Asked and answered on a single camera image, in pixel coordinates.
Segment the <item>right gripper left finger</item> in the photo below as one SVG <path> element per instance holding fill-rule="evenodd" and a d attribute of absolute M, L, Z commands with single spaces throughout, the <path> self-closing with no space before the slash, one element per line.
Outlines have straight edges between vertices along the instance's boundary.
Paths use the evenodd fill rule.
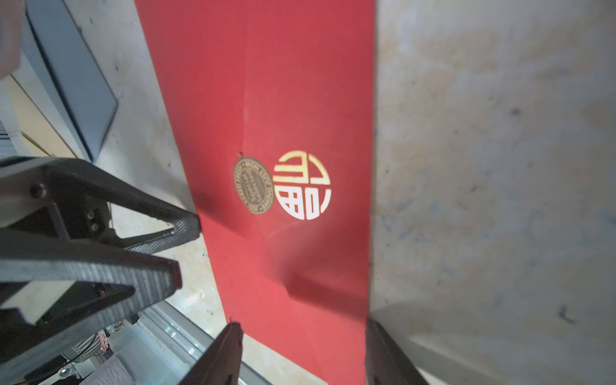
<path fill-rule="evenodd" d="M 179 385 L 238 385 L 243 336 L 239 322 L 228 323 Z"/>

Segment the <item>grey envelope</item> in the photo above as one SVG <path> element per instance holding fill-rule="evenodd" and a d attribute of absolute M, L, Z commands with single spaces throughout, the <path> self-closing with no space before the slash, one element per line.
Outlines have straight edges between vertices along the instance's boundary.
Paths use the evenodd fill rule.
<path fill-rule="evenodd" d="M 94 163 L 118 101 L 64 1 L 29 1 L 26 16 L 77 144 Z"/>

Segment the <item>red envelope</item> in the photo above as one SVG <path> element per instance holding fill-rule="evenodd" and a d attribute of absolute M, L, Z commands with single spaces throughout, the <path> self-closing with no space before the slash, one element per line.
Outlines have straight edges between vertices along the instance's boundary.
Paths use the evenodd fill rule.
<path fill-rule="evenodd" d="M 227 319 L 365 381 L 372 1 L 139 1 Z"/>

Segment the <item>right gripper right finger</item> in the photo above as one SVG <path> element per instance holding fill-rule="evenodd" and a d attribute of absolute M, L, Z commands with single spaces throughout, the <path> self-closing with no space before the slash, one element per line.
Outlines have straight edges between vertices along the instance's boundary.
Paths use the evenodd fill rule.
<path fill-rule="evenodd" d="M 367 320 L 365 367 L 370 385 L 428 385 L 391 335 L 374 319 Z"/>

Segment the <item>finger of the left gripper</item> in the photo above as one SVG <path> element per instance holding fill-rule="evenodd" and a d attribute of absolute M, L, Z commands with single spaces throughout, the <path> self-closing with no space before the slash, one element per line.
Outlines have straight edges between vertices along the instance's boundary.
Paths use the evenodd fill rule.
<path fill-rule="evenodd" d="M 173 295 L 182 286 L 179 263 L 110 245 L 64 241 L 4 229 L 1 281 L 96 282 L 121 290 L 40 327 L 1 328 L 1 371 L 28 373 L 63 350 Z"/>
<path fill-rule="evenodd" d="M 111 226 L 110 204 L 170 227 L 120 237 Z M 1 227 L 144 254 L 184 245 L 201 232 L 194 213 L 148 195 L 86 160 L 59 157 L 1 161 Z"/>

